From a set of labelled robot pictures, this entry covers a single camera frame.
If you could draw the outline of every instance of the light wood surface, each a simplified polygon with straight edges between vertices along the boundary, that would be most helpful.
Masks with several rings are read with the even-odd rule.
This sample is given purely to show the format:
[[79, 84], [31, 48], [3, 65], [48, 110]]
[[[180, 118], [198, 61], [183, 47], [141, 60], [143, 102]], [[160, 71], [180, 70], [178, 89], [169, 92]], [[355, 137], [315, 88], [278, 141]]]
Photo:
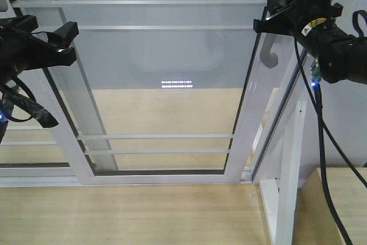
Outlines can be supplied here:
[[[358, 171], [367, 178], [367, 168]], [[367, 190], [349, 168], [328, 168], [328, 183], [335, 208], [354, 245], [367, 244]], [[344, 241], [327, 207], [322, 192], [319, 169], [315, 170], [302, 188], [305, 212], [298, 221], [311, 222], [315, 244], [342, 245]], [[296, 232], [303, 231], [296, 227]]]
[[[231, 134], [242, 89], [93, 90], [110, 134]], [[227, 149], [229, 139], [111, 140], [112, 149]], [[226, 154], [117, 154], [119, 169], [223, 168]]]
[[1, 188], [0, 244], [265, 245], [259, 194], [254, 185]]
[[241, 88], [93, 90], [110, 134], [231, 134]]

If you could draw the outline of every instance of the white metal frame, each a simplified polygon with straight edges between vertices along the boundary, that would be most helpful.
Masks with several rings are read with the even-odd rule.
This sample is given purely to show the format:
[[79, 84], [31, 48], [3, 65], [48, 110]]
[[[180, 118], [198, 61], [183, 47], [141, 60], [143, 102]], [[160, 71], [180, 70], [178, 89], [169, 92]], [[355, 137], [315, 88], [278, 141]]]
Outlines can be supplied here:
[[274, 178], [259, 183], [271, 245], [292, 244], [306, 104], [297, 102], [284, 131], [279, 192]]
[[62, 8], [68, 6], [100, 5], [266, 5], [265, 0], [54, 0], [14, 1], [13, 8]]

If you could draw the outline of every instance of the camera mount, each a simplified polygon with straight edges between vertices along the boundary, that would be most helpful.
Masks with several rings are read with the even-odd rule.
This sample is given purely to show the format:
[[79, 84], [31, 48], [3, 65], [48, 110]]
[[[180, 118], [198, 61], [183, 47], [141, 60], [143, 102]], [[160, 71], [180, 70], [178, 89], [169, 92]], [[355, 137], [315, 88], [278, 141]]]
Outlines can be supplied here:
[[286, 0], [282, 6], [268, 0], [270, 16], [254, 20], [256, 33], [293, 36], [308, 52], [318, 59], [321, 76], [329, 83], [348, 79], [367, 84], [367, 39], [358, 24], [358, 15], [367, 21], [363, 10], [353, 14], [353, 26], [359, 37], [346, 34], [335, 19], [343, 6], [331, 0]]

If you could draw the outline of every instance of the black cable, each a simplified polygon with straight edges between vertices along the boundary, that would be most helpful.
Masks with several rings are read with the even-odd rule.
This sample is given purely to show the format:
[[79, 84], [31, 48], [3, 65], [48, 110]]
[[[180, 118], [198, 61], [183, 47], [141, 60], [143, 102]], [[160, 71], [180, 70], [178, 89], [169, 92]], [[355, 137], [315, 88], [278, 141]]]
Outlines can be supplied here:
[[[304, 84], [306, 86], [307, 92], [309, 93], [309, 96], [310, 96], [310, 99], [312, 101], [312, 104], [313, 104], [313, 106], [314, 106], [314, 108], [316, 110], [316, 102], [315, 102], [315, 99], [313, 97], [313, 94], [312, 94], [311, 88], [309, 86], [309, 83], [307, 81], [306, 74], [304, 73], [304, 70], [303, 70], [303, 66], [302, 66], [302, 62], [300, 60], [298, 46], [297, 46], [297, 39], [295, 37], [294, 37], [294, 47], [295, 47], [296, 59], [297, 59], [297, 63], [298, 63], [298, 67], [299, 67], [300, 73], [302, 75], [302, 79], [303, 79]], [[322, 127], [325, 130], [327, 136], [330, 138], [330, 140], [333, 143], [334, 147], [339, 152], [340, 156], [343, 158], [343, 160], [348, 165], [348, 167], [353, 171], [353, 173], [357, 176], [357, 178], [362, 182], [362, 184], [365, 186], [365, 188], [367, 188], [367, 181], [366, 181], [366, 179], [363, 178], [363, 176], [359, 173], [359, 171], [352, 164], [352, 162], [350, 162], [350, 160], [345, 155], [345, 153], [343, 152], [343, 150], [340, 148], [339, 144], [337, 143], [337, 141], [335, 140], [335, 138], [331, 134], [329, 128], [326, 126], [326, 123], [324, 121], [322, 121]]]
[[320, 149], [320, 171], [321, 171], [321, 183], [322, 189], [325, 195], [327, 206], [329, 207], [330, 213], [333, 216], [333, 219], [340, 230], [340, 233], [343, 236], [343, 239], [346, 245], [353, 245], [350, 237], [345, 230], [343, 223], [338, 216], [337, 210], [333, 204], [333, 201], [330, 196], [329, 185], [327, 183], [327, 175], [326, 175], [326, 158], [325, 158], [325, 143], [323, 138], [323, 119], [322, 119], [322, 96], [320, 84], [316, 83], [314, 86], [315, 93], [315, 102], [316, 102], [316, 113], [317, 113], [317, 122], [318, 122], [318, 134], [319, 134], [319, 149]]

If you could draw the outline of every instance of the wooden board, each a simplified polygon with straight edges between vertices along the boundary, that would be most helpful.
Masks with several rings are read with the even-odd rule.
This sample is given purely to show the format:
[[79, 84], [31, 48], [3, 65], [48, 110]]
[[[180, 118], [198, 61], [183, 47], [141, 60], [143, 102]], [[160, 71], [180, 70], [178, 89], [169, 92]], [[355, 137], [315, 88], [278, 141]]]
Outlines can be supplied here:
[[268, 245], [254, 185], [1, 188], [1, 245]]
[[[358, 171], [367, 178], [367, 168], [359, 168]], [[366, 245], [367, 190], [349, 168], [328, 168], [327, 175], [335, 208], [353, 244]], [[302, 188], [302, 199], [307, 219], [312, 223], [316, 244], [344, 244], [327, 207], [319, 169], [314, 171]]]

